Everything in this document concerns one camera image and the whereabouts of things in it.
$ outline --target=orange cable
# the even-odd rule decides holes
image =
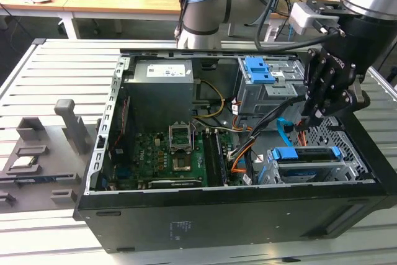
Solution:
[[[232,173],[245,173],[245,172],[246,172],[246,170],[244,170],[244,169],[235,169],[235,167],[237,166],[237,163],[238,163],[238,161],[240,160],[240,158],[245,154],[245,152],[247,152],[248,149],[250,149],[250,148],[253,146],[254,143],[255,143],[255,142],[252,142],[250,145],[248,145],[248,146],[243,150],[243,152],[241,152],[241,153],[239,154],[239,156],[236,158],[236,160],[235,160],[234,163],[233,163],[233,166],[231,167],[231,172],[232,172]]]

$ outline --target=connector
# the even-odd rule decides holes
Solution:
[[[314,19],[313,27],[322,34],[328,34],[330,30],[339,30],[339,24],[331,19]]]

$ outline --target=white label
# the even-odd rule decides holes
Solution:
[[[149,65],[147,77],[184,77],[185,65]]]
[[[231,111],[234,115],[238,115],[238,106],[237,105],[231,105]]]
[[[256,159],[254,160],[254,163],[263,163],[263,155],[258,155]]]
[[[284,77],[284,74],[282,71],[271,71],[270,72],[273,77]]]
[[[244,180],[244,182],[245,182],[247,185],[249,185],[249,186],[252,184],[252,179],[249,178],[247,174],[244,174],[243,180]]]
[[[35,182],[34,179],[18,179],[17,182]]]

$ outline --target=gray fixture block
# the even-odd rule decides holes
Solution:
[[[54,111],[55,114],[61,116],[65,122],[67,129],[66,137],[72,139],[79,155],[83,155],[88,149],[85,140],[88,132],[83,124],[83,120],[80,117],[76,118],[73,109],[74,101],[72,99],[60,99],[56,102]]]
[[[84,155],[79,155],[72,149],[70,142],[65,138],[61,125],[48,126],[44,130],[39,130],[39,140],[24,141],[19,138],[4,169],[0,171],[0,191],[12,194],[16,203],[13,205],[2,204],[0,213],[74,208],[75,203],[72,200],[54,204],[51,196],[52,192],[58,189],[72,189],[75,194],[79,193],[81,177],[83,177],[91,158],[97,135],[95,125],[87,125],[87,130],[89,136],[86,141],[89,150]],[[10,166],[19,158],[17,156],[19,148],[30,146],[36,148],[46,146],[48,154],[39,155],[31,168],[10,169]],[[38,167],[39,171],[36,173],[26,172],[27,170],[32,171],[35,169],[34,167]]]
[[[3,172],[7,175],[23,175],[23,174],[40,174],[42,171],[42,167],[39,164],[33,164],[29,168],[12,168],[11,166],[12,164],[6,164]]]
[[[56,179],[59,184],[69,186],[71,184],[79,185],[81,182],[80,176],[77,173],[74,173],[71,177],[59,177]]]
[[[12,206],[16,199],[10,195],[9,192],[0,192],[0,207],[4,206]]]
[[[33,156],[33,155],[46,155],[49,149],[46,145],[40,146],[25,146],[18,148],[17,156]]]
[[[55,189],[50,198],[55,204],[73,204],[77,200],[77,195],[72,189]]]
[[[24,141],[38,140],[38,131],[45,130],[38,117],[24,117],[17,126],[17,132]]]

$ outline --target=slotted aluminum table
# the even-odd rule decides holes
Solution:
[[[254,49],[250,42],[225,48]],[[148,40],[47,40],[32,45],[0,88],[0,167],[4,166],[23,116],[61,125],[53,107],[74,99],[86,124],[102,115],[120,48],[172,48],[174,42]],[[363,89],[370,107],[356,113],[370,136],[397,169],[397,93],[372,68]],[[397,260],[397,208],[377,211],[333,240],[266,245],[107,254],[72,210],[0,214],[0,264],[392,264]]]

